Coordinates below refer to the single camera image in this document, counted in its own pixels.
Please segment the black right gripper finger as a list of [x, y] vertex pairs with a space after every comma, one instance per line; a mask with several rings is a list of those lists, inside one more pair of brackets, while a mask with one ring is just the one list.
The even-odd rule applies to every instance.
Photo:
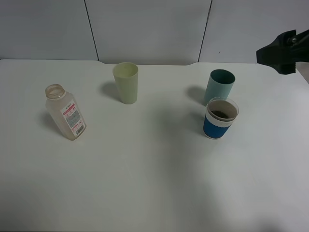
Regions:
[[297, 62], [309, 61], [309, 31], [297, 34], [291, 30], [278, 35], [271, 44], [256, 51], [256, 61], [279, 74], [295, 73]]

